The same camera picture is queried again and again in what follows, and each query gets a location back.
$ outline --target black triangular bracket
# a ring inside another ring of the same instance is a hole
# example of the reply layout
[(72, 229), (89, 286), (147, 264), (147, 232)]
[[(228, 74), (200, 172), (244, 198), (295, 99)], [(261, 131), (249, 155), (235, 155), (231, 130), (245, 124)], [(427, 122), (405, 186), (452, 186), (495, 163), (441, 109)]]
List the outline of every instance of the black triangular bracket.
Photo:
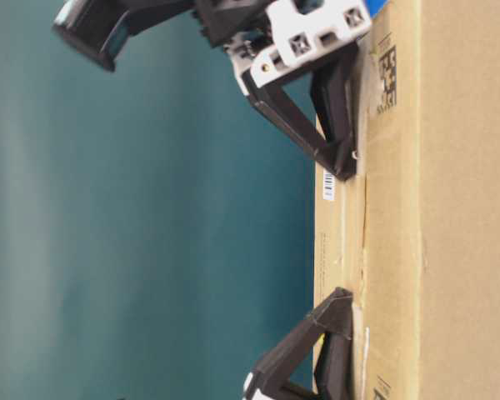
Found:
[[(250, 70), (242, 75), (254, 108), (341, 180), (356, 173), (356, 135), (350, 122), (347, 85), (357, 54), (358, 45), (353, 42), (262, 87), (257, 87)], [(324, 136), (283, 90), (285, 84), (310, 72), (311, 97)]]
[[(348, 400), (353, 295), (337, 288), (309, 313), (248, 375), (244, 398), (256, 400)], [(315, 369), (318, 393), (289, 382), (319, 338), (324, 344)]]

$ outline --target barcode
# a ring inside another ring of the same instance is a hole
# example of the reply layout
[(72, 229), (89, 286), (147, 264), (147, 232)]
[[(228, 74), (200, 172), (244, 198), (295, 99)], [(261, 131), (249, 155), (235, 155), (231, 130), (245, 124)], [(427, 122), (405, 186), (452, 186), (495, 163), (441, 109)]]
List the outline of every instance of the barcode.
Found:
[(329, 202), (335, 201), (335, 177), (328, 171), (324, 171), (322, 197)]

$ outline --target qr code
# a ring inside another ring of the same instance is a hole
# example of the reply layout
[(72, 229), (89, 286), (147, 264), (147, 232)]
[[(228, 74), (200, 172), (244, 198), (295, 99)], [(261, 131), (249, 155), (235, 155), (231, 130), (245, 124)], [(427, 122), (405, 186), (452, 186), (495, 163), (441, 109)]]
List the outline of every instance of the qr code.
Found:
[(397, 105), (397, 48), (392, 47), (380, 57), (380, 78), (383, 81), (382, 101), (377, 108), (379, 113), (385, 113)]

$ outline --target white plastic part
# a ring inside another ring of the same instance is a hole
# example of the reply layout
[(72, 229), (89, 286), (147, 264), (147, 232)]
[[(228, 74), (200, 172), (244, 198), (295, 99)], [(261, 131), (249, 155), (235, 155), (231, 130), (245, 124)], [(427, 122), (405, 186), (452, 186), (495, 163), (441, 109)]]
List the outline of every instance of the white plastic part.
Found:
[(232, 44), (227, 48), (226, 53), (232, 60), (233, 74), (237, 80), (237, 84), (241, 88), (241, 92), (244, 96), (248, 95), (248, 90), (244, 84), (241, 76), (245, 71), (247, 71), (252, 66), (252, 59), (249, 57), (241, 57), (241, 53), (235, 51), (240, 46), (243, 46), (243, 34), (238, 33), (232, 37)]
[(307, 14), (300, 13), (293, 0), (276, 0), (267, 7), (267, 15), (272, 45), (252, 60), (228, 52), (245, 96), (248, 90), (240, 77), (248, 68), (260, 88), (353, 42), (372, 26), (364, 0), (322, 0)]
[(67, 21), (68, 14), (70, 14), (71, 10), (73, 9), (75, 1), (76, 0), (68, 0), (67, 2), (65, 2), (65, 4), (63, 4), (61, 11), (59, 11), (59, 14), (54, 20), (56, 25), (64, 25), (64, 23)]
[(243, 392), (246, 392), (248, 390), (248, 386), (250, 386), (250, 382), (252, 381), (252, 379), (253, 379), (253, 373), (250, 372), (244, 381), (244, 385), (242, 385)]
[(274, 399), (269, 396), (265, 396), (263, 393), (261, 393), (261, 390), (258, 389), (253, 394), (252, 400), (274, 400)]

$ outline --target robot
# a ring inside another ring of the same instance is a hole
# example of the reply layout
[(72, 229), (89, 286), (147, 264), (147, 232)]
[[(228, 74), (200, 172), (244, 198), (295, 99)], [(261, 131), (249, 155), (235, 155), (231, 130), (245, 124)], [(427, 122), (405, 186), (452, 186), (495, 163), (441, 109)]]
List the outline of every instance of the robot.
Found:
[[(363, 0), (68, 0), (53, 28), (113, 72), (130, 37), (185, 12), (230, 57), (256, 110), (337, 178), (355, 174), (348, 79), (372, 25)], [(283, 90), (308, 73), (323, 136)]]

